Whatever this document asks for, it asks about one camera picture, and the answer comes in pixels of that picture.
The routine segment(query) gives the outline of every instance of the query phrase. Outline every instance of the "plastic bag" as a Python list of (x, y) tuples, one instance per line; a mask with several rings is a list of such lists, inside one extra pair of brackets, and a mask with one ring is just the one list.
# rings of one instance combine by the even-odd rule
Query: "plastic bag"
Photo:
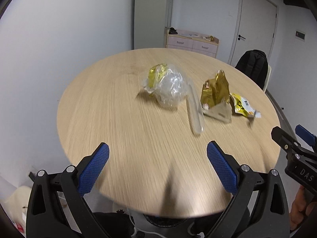
[(205, 122), (194, 84), (176, 66), (158, 64), (152, 67), (142, 86), (149, 94), (156, 97), (162, 107), (177, 108), (186, 98), (192, 130), (196, 134), (202, 133)]
[(162, 107), (178, 107), (188, 91), (188, 80), (172, 64), (158, 64), (150, 69), (143, 88), (153, 94)]

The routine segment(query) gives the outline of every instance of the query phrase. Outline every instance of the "gold foil wrapper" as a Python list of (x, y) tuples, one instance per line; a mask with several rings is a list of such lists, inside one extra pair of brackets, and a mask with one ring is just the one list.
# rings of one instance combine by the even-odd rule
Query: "gold foil wrapper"
[(167, 64), (166, 63), (161, 63), (161, 64), (153, 66), (149, 71), (148, 86), (150, 88), (153, 88), (154, 83), (159, 83), (162, 80), (166, 71), (167, 71)]
[(225, 123), (231, 122), (229, 83), (224, 71), (220, 70), (214, 79), (207, 80), (202, 87), (200, 102), (205, 115)]
[(203, 108), (206, 104), (211, 108), (220, 102), (230, 103), (229, 83), (224, 71), (220, 70), (214, 79), (206, 80), (202, 87), (200, 102)]

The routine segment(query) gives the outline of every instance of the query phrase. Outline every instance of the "finger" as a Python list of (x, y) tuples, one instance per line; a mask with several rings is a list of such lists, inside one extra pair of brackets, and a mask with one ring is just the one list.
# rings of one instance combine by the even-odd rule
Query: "finger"
[(297, 225), (304, 220), (304, 214), (298, 211), (298, 207), (294, 202), (292, 204), (292, 209), (289, 216), (291, 221)]
[(294, 231), (297, 228), (297, 224), (295, 224), (291, 219), (289, 220), (289, 229)]
[(314, 209), (314, 206), (317, 204), (317, 202), (312, 202), (307, 206), (306, 209), (306, 216), (309, 216), (312, 210)]
[(307, 202), (305, 198), (305, 188), (304, 186), (300, 186), (299, 190), (296, 194), (294, 202), (297, 205), (298, 211), (302, 212), (306, 209)]

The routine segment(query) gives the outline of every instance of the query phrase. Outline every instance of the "snack packaging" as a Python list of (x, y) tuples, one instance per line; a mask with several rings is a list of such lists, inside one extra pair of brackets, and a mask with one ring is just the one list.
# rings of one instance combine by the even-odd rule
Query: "snack packaging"
[(225, 123), (231, 122), (229, 83), (223, 70), (218, 71), (214, 79), (205, 81), (200, 102), (205, 115)]
[(178, 67), (172, 64), (153, 66), (142, 86), (151, 96), (156, 97), (162, 107), (177, 108), (186, 98), (191, 128), (195, 134), (203, 132), (204, 118), (199, 97), (191, 79)]
[(240, 113), (248, 118), (261, 118), (261, 113), (253, 109), (250, 106), (249, 101), (246, 100), (244, 97), (241, 97), (240, 95), (234, 93), (231, 94), (231, 97), (235, 105), (236, 113)]

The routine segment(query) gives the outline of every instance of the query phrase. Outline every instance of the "screw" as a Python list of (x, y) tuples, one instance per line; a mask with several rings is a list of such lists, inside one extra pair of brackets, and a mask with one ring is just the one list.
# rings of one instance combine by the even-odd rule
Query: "screw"
[(250, 167), (247, 166), (247, 165), (242, 165), (242, 166), (241, 166), (241, 169), (242, 169), (243, 171), (245, 171), (245, 172), (248, 172), (248, 171), (250, 170)]
[(69, 167), (66, 168), (66, 171), (67, 171), (68, 173), (71, 173), (71, 172), (73, 172), (74, 170), (75, 170), (75, 167), (74, 167), (74, 166), (69, 166)]
[(271, 173), (272, 173), (274, 176), (278, 176), (278, 171), (275, 170), (275, 169), (273, 169), (273, 170), (271, 171)]
[(41, 170), (37, 173), (38, 176), (43, 176), (45, 174), (45, 171), (44, 170)]

